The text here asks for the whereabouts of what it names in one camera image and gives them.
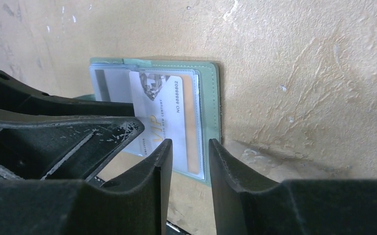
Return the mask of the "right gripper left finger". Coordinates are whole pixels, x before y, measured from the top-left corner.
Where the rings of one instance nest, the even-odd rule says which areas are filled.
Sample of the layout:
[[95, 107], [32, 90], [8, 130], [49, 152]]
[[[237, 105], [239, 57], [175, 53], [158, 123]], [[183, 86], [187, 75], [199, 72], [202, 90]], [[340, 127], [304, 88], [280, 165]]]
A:
[[0, 180], [0, 235], [164, 235], [172, 141], [100, 187]]

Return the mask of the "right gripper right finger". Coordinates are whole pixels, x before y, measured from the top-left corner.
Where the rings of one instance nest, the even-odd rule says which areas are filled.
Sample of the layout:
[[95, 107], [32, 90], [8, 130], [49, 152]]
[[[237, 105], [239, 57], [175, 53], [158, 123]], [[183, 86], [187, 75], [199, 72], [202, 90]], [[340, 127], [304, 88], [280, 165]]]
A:
[[377, 180], [275, 182], [209, 141], [219, 235], [377, 235]]

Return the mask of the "green card holder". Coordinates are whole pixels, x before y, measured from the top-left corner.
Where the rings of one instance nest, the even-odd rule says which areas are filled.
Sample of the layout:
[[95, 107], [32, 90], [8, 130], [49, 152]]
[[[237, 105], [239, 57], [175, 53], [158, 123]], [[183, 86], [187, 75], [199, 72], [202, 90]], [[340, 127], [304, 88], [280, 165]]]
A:
[[89, 72], [94, 88], [94, 100], [133, 105], [129, 80], [131, 71], [172, 76], [185, 74], [191, 77], [196, 109], [200, 173], [192, 174], [172, 169], [188, 178], [209, 185], [211, 178], [208, 141], [221, 137], [217, 64], [210, 61], [93, 57], [90, 59]]

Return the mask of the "white VIP card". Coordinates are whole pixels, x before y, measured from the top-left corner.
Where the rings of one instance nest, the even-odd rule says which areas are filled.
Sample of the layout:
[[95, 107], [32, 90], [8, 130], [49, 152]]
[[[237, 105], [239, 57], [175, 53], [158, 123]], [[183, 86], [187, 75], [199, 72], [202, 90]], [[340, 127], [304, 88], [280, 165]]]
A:
[[144, 131], [126, 147], [141, 157], [150, 155], [165, 139], [172, 140], [173, 169], [188, 171], [184, 94], [181, 77], [129, 72], [135, 116]]

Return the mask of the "gold credit card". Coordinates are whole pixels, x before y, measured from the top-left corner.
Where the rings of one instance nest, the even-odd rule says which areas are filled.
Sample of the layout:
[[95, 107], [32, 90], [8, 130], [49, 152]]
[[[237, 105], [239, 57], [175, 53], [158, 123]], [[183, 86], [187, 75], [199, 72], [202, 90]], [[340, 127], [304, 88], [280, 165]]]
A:
[[181, 77], [183, 83], [188, 172], [192, 174], [199, 174], [200, 163], [198, 153], [197, 124], [195, 116], [196, 109], [195, 99], [193, 96], [192, 79], [189, 75], [185, 74], [180, 74], [179, 77]]

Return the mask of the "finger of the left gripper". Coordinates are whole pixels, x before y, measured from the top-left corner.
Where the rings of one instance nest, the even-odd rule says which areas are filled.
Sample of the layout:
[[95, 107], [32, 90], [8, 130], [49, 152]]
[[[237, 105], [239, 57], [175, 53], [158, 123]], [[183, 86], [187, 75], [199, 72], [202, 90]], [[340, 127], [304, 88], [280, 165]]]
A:
[[0, 109], [0, 180], [91, 181], [143, 130], [135, 117], [42, 116]]
[[134, 117], [130, 103], [90, 101], [49, 95], [0, 70], [0, 109], [27, 115]]

